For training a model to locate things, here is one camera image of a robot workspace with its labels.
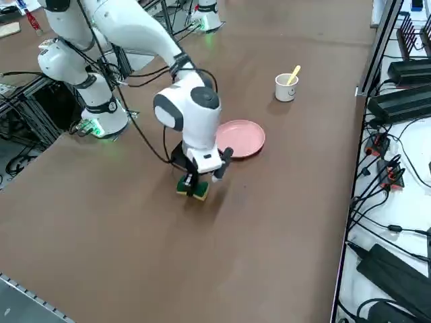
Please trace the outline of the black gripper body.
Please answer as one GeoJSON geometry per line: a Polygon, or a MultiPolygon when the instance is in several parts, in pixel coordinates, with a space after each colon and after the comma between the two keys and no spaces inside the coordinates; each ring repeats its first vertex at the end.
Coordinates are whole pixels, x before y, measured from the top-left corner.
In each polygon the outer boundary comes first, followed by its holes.
{"type": "Polygon", "coordinates": [[[180,141],[178,145],[172,150],[170,160],[174,165],[185,169],[188,174],[198,174],[196,165],[185,155],[183,151],[182,141],[180,141]]]}

